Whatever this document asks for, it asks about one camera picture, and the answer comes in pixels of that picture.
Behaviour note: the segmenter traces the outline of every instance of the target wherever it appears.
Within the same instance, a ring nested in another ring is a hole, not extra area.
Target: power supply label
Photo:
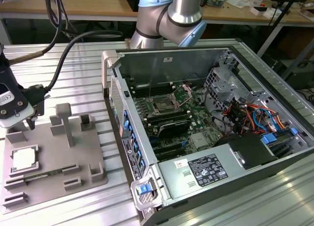
[[[205,187],[228,177],[225,169],[214,153],[189,161],[188,165],[191,168],[198,185],[201,187]]]

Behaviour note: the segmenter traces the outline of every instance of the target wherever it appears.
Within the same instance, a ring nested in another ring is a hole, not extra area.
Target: metal workbench
[[[198,44],[234,45],[248,60],[255,55],[234,39],[207,40]],[[12,67],[17,80],[28,87],[51,80],[65,44],[55,46],[49,53]],[[4,53],[14,58],[42,49],[44,45],[8,46]],[[0,225],[126,225],[137,226],[140,219],[133,203],[120,155],[109,122],[101,85],[101,54],[107,49],[123,49],[124,43],[77,44],[70,51],[58,82],[45,102],[45,115],[38,123],[49,122],[54,106],[69,102],[73,115],[90,112],[97,122],[109,182],[106,185],[48,201],[20,211],[0,215]],[[280,83],[274,82],[280,90]],[[314,123],[312,108],[304,106],[301,97],[281,91],[303,115]],[[4,145],[4,130],[0,130],[0,146]],[[264,179],[238,192],[164,223],[176,225],[314,225],[314,155],[311,155],[276,176]]]

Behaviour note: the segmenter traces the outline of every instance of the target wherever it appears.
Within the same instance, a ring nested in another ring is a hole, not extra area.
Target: wooden table
[[[63,0],[70,20],[95,20],[95,21],[136,21],[137,13],[133,12],[126,0]],[[266,6],[271,6],[270,0],[264,0]],[[314,23],[291,9],[281,23],[270,35],[259,55],[263,54],[283,26],[313,27]],[[0,19],[47,19],[44,0],[18,0],[0,4]],[[209,24],[236,24],[236,25],[268,25],[269,19],[264,16],[255,16],[249,7],[242,9],[224,3],[222,8],[203,8],[203,19]],[[0,41],[10,44],[5,26],[0,25]]]

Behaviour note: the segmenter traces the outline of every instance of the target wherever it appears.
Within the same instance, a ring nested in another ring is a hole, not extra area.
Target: blue clip
[[[138,150],[138,144],[137,142],[134,143],[134,152],[136,152]]]
[[[145,166],[145,161],[141,160],[141,166],[144,167]]]
[[[296,128],[291,128],[290,131],[291,131],[291,133],[293,135],[297,135],[298,134],[298,131],[296,130]]]
[[[264,135],[262,138],[261,138],[261,141],[264,143],[264,144],[269,144],[269,143],[272,143],[274,141],[276,141],[277,138],[275,137],[275,135],[273,134],[266,134]]]
[[[184,147],[188,143],[188,140],[181,142],[182,147]]]
[[[124,129],[127,129],[127,128],[129,127],[129,124],[130,124],[130,122],[127,120],[127,121],[124,123],[123,128],[124,128]]]
[[[149,183],[146,183],[146,184],[141,185],[139,188],[137,188],[137,191],[139,195],[144,195],[146,193],[151,193],[153,190],[152,190],[151,185]]]

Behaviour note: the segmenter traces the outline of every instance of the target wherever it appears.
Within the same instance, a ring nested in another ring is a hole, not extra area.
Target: motherboard
[[[131,90],[159,161],[212,148],[223,137],[223,127],[219,129],[204,108],[204,94],[190,84]]]

